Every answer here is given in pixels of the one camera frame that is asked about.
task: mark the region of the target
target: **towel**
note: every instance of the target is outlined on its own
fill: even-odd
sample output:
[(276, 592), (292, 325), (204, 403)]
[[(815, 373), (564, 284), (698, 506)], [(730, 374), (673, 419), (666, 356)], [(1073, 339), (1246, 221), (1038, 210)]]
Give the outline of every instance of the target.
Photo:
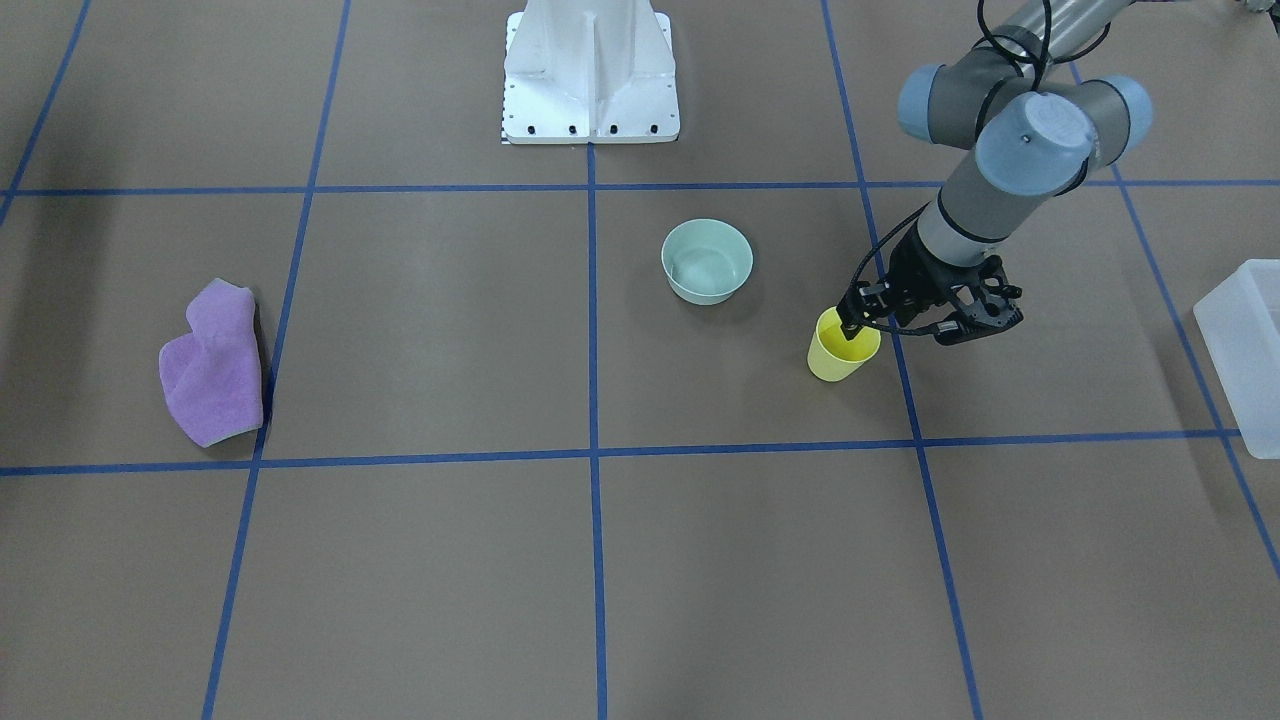
[(191, 332), (160, 348), (160, 387), (200, 447), (262, 427), (253, 293), (215, 278), (187, 305)]

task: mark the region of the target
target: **light blue bowl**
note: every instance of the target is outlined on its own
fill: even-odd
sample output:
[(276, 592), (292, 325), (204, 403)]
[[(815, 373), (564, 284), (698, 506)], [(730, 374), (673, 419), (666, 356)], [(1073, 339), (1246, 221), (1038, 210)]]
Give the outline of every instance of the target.
[(680, 223), (662, 243), (662, 269), (671, 290), (694, 305), (728, 300), (746, 282), (754, 261), (737, 228), (708, 218)]

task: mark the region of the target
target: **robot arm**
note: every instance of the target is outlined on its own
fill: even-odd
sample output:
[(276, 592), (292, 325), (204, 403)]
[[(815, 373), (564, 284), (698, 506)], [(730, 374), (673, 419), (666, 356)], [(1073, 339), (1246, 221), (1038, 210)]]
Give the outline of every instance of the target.
[[(1021, 290), (1007, 282), (995, 254), (1000, 243), (1042, 202), (1116, 161), (1151, 127), (1151, 100), (1130, 78), (1043, 82), (1055, 61), (1069, 60), (1105, 32), (1130, 1), (1052, 0), (1046, 18), (1043, 3), (1033, 0), (955, 65), (911, 74), (899, 99), (902, 128), (969, 154), (938, 195), (908, 218), (910, 228), (883, 277), (869, 283), (859, 279), (861, 268), (855, 274), (837, 305), (847, 338), (872, 327), (955, 345), (1023, 319), (1015, 302)], [(904, 329), (919, 314), (947, 305), (952, 311), (945, 320)], [(899, 328), (874, 322), (891, 315)]]

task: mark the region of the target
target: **blue grid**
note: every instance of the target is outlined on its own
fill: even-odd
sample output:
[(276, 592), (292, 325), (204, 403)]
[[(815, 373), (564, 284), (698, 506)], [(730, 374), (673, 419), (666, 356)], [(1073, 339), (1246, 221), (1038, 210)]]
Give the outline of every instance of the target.
[[(599, 384), (598, 384), (598, 311), (596, 311), (596, 195), (599, 192), (616, 191), (681, 191), (681, 190), (858, 190), (863, 202), (867, 224), (872, 238), (878, 237), (874, 211), (870, 204), (869, 190), (873, 188), (936, 188), (941, 187), (941, 181), (868, 181), (865, 178), (861, 154), (858, 145), (858, 135), (854, 126), (852, 110), (849, 92), (840, 61), (840, 51), (836, 42), (835, 29), (831, 18), (828, 0), (819, 0), (822, 5), (823, 22), (826, 26), (827, 41), (831, 50), (832, 67), (836, 85), (840, 92), (841, 106), (845, 114), (845, 124), (849, 135), (850, 152), (855, 169), (855, 181), (844, 182), (700, 182), (700, 183), (599, 183), (596, 182), (595, 147), (586, 147), (586, 183), (545, 183), (545, 184), (319, 184), (317, 177), (320, 161), (324, 154), (325, 133), (328, 129), (329, 113), (337, 87), (338, 73), (342, 63), (342, 51), (346, 41), (348, 19), (351, 15), (351, 0), (343, 0), (342, 18), (334, 44), (334, 53), (330, 64), (328, 86), (321, 110), (320, 123), (316, 131), (315, 149), (312, 152), (311, 168), (305, 186), (242, 186), (242, 187), (138, 187), (138, 188), (51, 188), (51, 190), (23, 190), (20, 188), (31, 156), (40, 140), (40, 133), (49, 118), (58, 90), (72, 61), (76, 45), (83, 31), (86, 17), (88, 15), (92, 0), (84, 0), (77, 15), (65, 53), (59, 63), (52, 85), (41, 106), (40, 114), (32, 128), (31, 136), (24, 147), (14, 176), (5, 190), (0, 190), (3, 204), (0, 204), (0, 224), (8, 217), (13, 201), (18, 197), (92, 197), (92, 196), (192, 196), (192, 195), (301, 195), (303, 197), (302, 210), (298, 219), (297, 236), (294, 240), (293, 255), (289, 265), (288, 282), (285, 286), (284, 302), (273, 348), (269, 377), (266, 382), (265, 405), (266, 423), (259, 430), (251, 460), (232, 461), (196, 461), (196, 462), (134, 462), (134, 464), (99, 464), (99, 465), (49, 465), (49, 466), (10, 466), (0, 468), (0, 478), (14, 477), (51, 477), (70, 474), (133, 474), (133, 473), (169, 473), (169, 471), (204, 471), (204, 470), (247, 470), (244, 497), (242, 502), (241, 519), (236, 536), (236, 544), (232, 555), (230, 571), (228, 574), (227, 592), (223, 603), (223, 612), (219, 623), (218, 639), (215, 642), (214, 656), (210, 666), (209, 684), (205, 696), (202, 717), (209, 720), (214, 715), (214, 706), (218, 694), (218, 682), (221, 670), (223, 656), (230, 630), (230, 621), (236, 601), (236, 591), (239, 578), (239, 569), (243, 561), (244, 547), (248, 536), (250, 519), (253, 509), (253, 497), (257, 487), (257, 478), (261, 469), (280, 468), (332, 468), (332, 466), (374, 466), (374, 465), (415, 465), (415, 464), (445, 464), (445, 462), (504, 462), (504, 461), (538, 461), (538, 460), (563, 460), (586, 459), (590, 462), (590, 493), (591, 493), (591, 528), (593, 528), (593, 560), (594, 560), (594, 585), (595, 585), (595, 642), (596, 642), (596, 712), (602, 720), (608, 715), (608, 679), (607, 679), (607, 652), (605, 652), (605, 585), (604, 585), (604, 547), (600, 506), (600, 459), (603, 457), (637, 457), (637, 456), (663, 456), (663, 455), (721, 455), (721, 454), (769, 454), (769, 452), (828, 452), (828, 451), (874, 451), (874, 450), (905, 450), (914, 448), (919, 465), (920, 479), (928, 505), (929, 519), (934, 533), (934, 542), (938, 552), (940, 569), (947, 592), (951, 618), (956, 634), (957, 651), (965, 675), (969, 692), (972, 712), (975, 720), (982, 720), (982, 702), (978, 692), (977, 676), (969, 656), (965, 639), (964, 620), (960, 609), (959, 593), (951, 573), (950, 559), (946, 547), (946, 536), (942, 528), (941, 512), (933, 491), (932, 477), (928, 465), (927, 450), (931, 447), (973, 447), (973, 446), (1001, 446), (1001, 445), (1046, 445), (1046, 443), (1100, 443), (1100, 442), (1160, 442), (1178, 439), (1216, 438), (1222, 445), (1231, 470), (1235, 475), (1240, 493), (1245, 500), (1262, 544), (1270, 557), (1272, 570), (1280, 578), (1280, 557), (1277, 557), (1275, 544), (1271, 539), (1266, 523), (1258, 510), (1257, 502), (1249, 488), (1239, 465), (1231, 439), (1240, 437), (1238, 429), (1226, 428), (1222, 423), (1217, 406), (1210, 393), (1204, 374), (1192, 350), (1187, 331), (1178, 316), (1176, 306), (1165, 283), (1164, 274), (1156, 260), (1155, 252), (1147, 240), (1142, 220), (1129, 195), (1130, 187), (1280, 187), (1280, 178), (1272, 179), (1125, 179), (1117, 167), (1111, 168), (1112, 179), (1092, 179), (1088, 186), (1116, 187), (1125, 202), (1134, 229), (1142, 243), (1153, 279), (1160, 288), (1161, 296), (1169, 311), (1179, 341), (1192, 366), (1201, 395), (1208, 407), (1213, 421), (1212, 429), (1193, 430), (1149, 430), (1125, 433), (1060, 433), (1060, 434), (1028, 434), (1028, 436), (986, 436), (986, 437), (943, 437), (927, 438), (920, 432), (919, 419), (911, 382), (906, 368), (901, 342), (897, 336), (892, 337), (895, 359), (902, 387), (902, 397), (911, 428), (911, 437), (887, 441), (847, 441), (847, 442), (788, 442), (788, 443), (749, 443), (749, 445), (703, 445), (703, 446), (649, 446), (649, 447), (602, 447), (599, 442)], [(1074, 63), (1070, 64), (1071, 73), (1076, 82), (1080, 74)], [(589, 434), (590, 442), (586, 448), (564, 450), (536, 450), (516, 452), (457, 452), (457, 454), (422, 454), (422, 455), (380, 455), (380, 456), (337, 456), (337, 457), (298, 457), (298, 459), (264, 459), (262, 452), (271, 420), (271, 400), (279, 377), (280, 359), (284, 352), (284, 341), (288, 331), (288, 322), (292, 310), (293, 292), (297, 284), (298, 270), (301, 268), (303, 243), (306, 241), (307, 223), (311, 205), (316, 195), (326, 193), (379, 193), (379, 192), (561, 192), (582, 191), (588, 196), (588, 264), (589, 264)], [(876, 258), (877, 266), (883, 270), (883, 261)]]

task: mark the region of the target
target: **gray floor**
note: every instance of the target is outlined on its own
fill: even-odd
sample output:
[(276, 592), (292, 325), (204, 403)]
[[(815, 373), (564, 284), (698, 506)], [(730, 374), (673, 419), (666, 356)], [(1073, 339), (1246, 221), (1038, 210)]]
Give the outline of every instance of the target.
[[(0, 717), (1280, 715), (1280, 465), (1190, 314), (1280, 247), (1265, 17), (1078, 64), (1157, 123), (1007, 243), (1020, 328), (805, 368), (973, 5), (663, 0), (681, 140), (531, 149), (515, 0), (0, 3)], [(201, 451), (155, 365), (214, 277), (276, 383)]]

